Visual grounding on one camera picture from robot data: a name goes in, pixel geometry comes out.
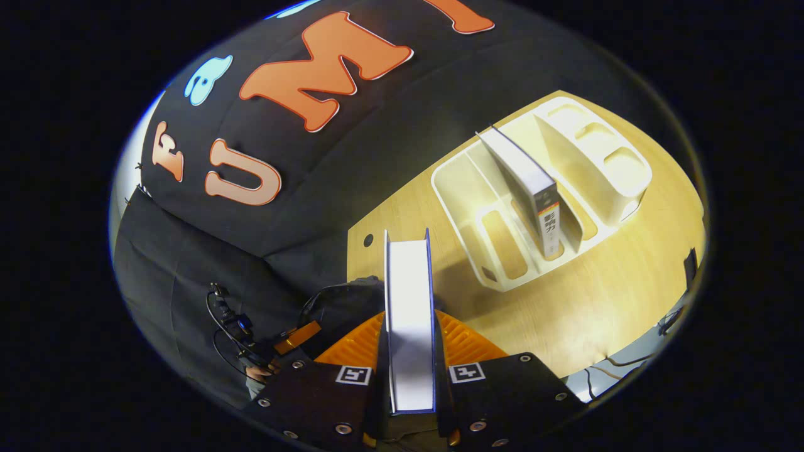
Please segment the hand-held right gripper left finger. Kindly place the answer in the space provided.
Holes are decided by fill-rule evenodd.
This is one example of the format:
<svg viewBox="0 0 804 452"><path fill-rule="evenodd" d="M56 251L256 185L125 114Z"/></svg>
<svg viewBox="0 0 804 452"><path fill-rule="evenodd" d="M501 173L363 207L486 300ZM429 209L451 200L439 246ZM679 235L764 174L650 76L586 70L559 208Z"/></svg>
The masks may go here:
<svg viewBox="0 0 804 452"><path fill-rule="evenodd" d="M244 407L244 417L300 448L376 449L380 421L376 367L383 321L383 313L371 316L316 358L305 349L323 329L292 352L279 355L281 371L267 378Z"/></svg>

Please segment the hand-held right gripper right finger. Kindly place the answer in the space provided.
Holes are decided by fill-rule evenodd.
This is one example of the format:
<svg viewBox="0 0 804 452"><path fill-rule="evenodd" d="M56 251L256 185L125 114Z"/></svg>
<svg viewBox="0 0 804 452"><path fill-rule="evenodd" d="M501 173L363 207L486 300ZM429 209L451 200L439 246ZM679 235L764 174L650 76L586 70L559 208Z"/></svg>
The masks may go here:
<svg viewBox="0 0 804 452"><path fill-rule="evenodd" d="M436 403L449 450L526 450L588 410L531 352L509 355L462 321L435 314Z"/></svg>

